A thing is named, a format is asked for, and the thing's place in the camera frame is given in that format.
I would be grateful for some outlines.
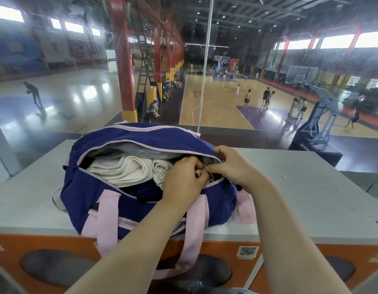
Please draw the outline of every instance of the right hand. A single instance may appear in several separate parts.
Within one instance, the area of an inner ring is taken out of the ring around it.
[[[252,166],[236,149],[221,145],[215,147],[213,151],[225,162],[205,166],[204,170],[206,172],[219,173],[245,189],[255,178],[263,176],[262,173]]]

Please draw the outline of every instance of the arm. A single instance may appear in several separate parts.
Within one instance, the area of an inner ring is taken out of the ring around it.
[[[277,187],[235,149],[214,149],[226,162],[207,165],[253,197],[272,294],[351,294],[303,230]]]
[[[208,173],[196,157],[183,158],[166,174],[163,198],[107,256],[66,294],[145,294],[163,249],[177,223],[200,195]]]

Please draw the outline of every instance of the white countertop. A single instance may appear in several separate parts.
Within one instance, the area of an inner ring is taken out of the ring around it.
[[[62,186],[66,140],[0,186],[0,233],[77,236],[67,213],[52,202]],[[378,245],[378,202],[312,152],[238,149],[279,187],[316,243]],[[205,230],[204,240],[258,242],[257,224],[236,212]]]

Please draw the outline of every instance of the left hand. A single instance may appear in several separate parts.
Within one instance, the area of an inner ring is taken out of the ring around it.
[[[167,171],[163,183],[162,201],[170,206],[186,212],[200,196],[200,192],[208,181],[208,173],[204,165],[195,157],[185,157]],[[196,178],[196,169],[201,169],[201,175]]]

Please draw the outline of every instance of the metal pole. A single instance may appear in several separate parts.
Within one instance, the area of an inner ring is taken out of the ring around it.
[[[201,111],[203,109],[204,86],[205,86],[205,77],[206,77],[206,74],[205,74],[206,73],[206,62],[208,61],[209,37],[211,36],[212,10],[213,10],[213,0],[211,0],[210,4],[209,4],[208,30],[206,32],[205,58],[204,58],[204,69],[203,69],[203,83],[201,85],[200,113],[198,115],[197,133],[200,133]]]

